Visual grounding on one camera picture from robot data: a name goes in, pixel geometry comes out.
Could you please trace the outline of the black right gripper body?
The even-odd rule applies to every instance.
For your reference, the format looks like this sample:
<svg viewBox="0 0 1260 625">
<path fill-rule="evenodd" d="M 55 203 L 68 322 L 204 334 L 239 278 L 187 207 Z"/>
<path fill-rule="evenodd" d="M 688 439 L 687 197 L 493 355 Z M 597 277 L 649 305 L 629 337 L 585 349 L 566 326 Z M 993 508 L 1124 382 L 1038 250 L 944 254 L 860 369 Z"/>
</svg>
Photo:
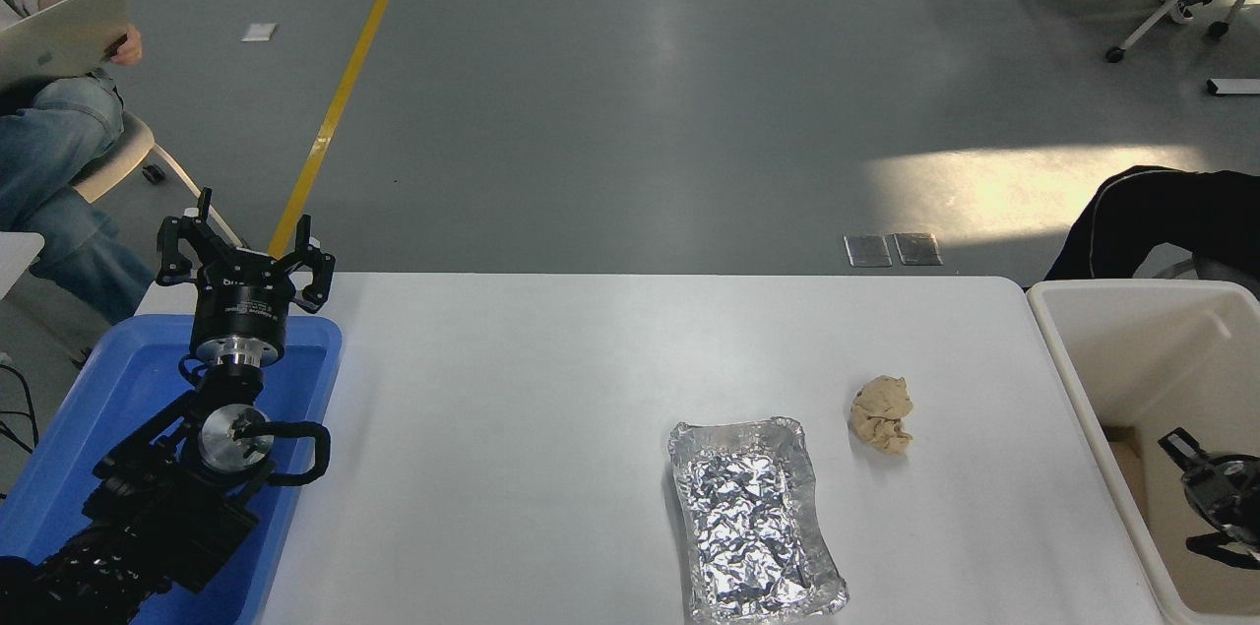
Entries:
<svg viewBox="0 0 1260 625">
<path fill-rule="evenodd" d="M 1257 457 L 1211 454 L 1192 457 L 1181 484 L 1192 509 L 1232 539 L 1257 539 Z"/>
</svg>

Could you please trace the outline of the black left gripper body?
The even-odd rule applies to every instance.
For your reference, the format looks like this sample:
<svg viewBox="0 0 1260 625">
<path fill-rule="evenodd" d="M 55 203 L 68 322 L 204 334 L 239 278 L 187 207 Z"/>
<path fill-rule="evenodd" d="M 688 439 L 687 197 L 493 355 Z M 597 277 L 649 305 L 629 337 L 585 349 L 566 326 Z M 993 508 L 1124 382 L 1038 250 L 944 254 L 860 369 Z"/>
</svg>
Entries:
<svg viewBox="0 0 1260 625">
<path fill-rule="evenodd" d="M 192 343 L 244 336 L 284 345 L 295 285 L 272 266 L 273 261 L 260 253 L 238 249 L 204 260 L 197 273 Z"/>
</svg>

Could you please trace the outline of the person's hand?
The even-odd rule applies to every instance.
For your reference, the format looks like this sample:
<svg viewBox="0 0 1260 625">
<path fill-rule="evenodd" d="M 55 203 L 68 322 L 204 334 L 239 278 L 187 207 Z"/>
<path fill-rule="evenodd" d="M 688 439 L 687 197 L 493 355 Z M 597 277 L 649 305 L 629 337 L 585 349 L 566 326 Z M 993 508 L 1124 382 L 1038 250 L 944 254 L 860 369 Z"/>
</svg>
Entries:
<svg viewBox="0 0 1260 625">
<path fill-rule="evenodd" d="M 113 66 L 136 66 L 142 60 L 142 34 L 130 23 L 123 37 L 108 50 L 106 60 Z"/>
</svg>

